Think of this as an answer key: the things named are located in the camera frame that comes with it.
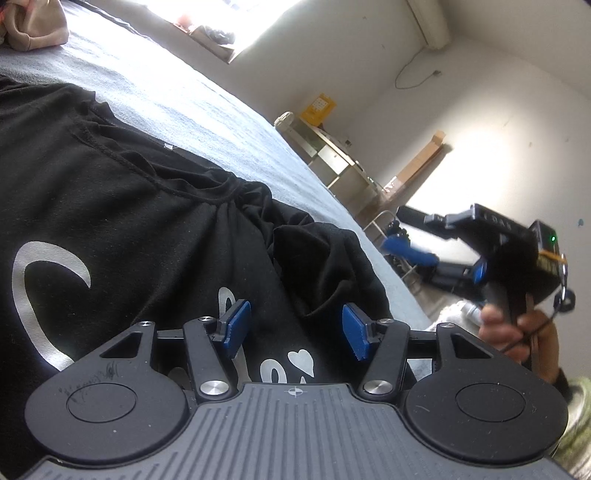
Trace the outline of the person right hand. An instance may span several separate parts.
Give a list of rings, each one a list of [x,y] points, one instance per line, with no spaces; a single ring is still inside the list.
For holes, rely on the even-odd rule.
[[[479,338],[517,363],[523,364],[530,357],[530,340],[537,335],[538,376],[554,384],[559,375],[559,339],[555,324],[540,310],[531,310],[517,319],[516,324],[505,321],[503,311],[493,304],[481,310],[482,325]]]

